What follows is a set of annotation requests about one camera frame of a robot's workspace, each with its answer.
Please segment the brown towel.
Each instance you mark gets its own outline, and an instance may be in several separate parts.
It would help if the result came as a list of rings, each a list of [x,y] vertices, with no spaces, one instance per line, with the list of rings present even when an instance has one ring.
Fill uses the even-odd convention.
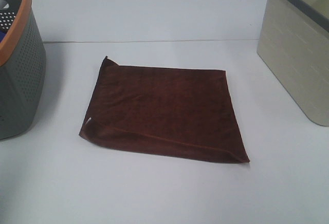
[[[105,58],[80,132],[113,150],[248,163],[226,73],[123,66]]]

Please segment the white back panel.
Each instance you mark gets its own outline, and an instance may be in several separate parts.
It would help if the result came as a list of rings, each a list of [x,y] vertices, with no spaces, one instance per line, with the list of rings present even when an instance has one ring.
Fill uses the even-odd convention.
[[[32,0],[46,42],[256,40],[266,0]]]

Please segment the beige storage bin grey rim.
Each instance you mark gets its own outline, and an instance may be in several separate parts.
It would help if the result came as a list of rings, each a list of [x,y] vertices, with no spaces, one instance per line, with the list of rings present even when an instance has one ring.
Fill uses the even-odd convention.
[[[257,53],[304,114],[328,126],[328,0],[267,0]]]

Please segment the grey perforated basket orange rim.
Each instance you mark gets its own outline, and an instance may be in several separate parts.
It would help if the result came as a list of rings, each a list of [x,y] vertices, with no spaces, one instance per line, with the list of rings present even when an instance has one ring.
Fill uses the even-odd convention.
[[[33,14],[32,0],[2,0],[1,29],[1,139],[28,130],[34,120],[44,85],[46,52]]]

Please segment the blue cloth in basket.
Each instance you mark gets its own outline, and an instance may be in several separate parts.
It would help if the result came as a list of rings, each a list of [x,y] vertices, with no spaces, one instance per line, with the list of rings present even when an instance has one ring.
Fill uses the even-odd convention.
[[[0,30],[0,42],[2,47],[6,47],[6,35],[7,31],[6,30]]]

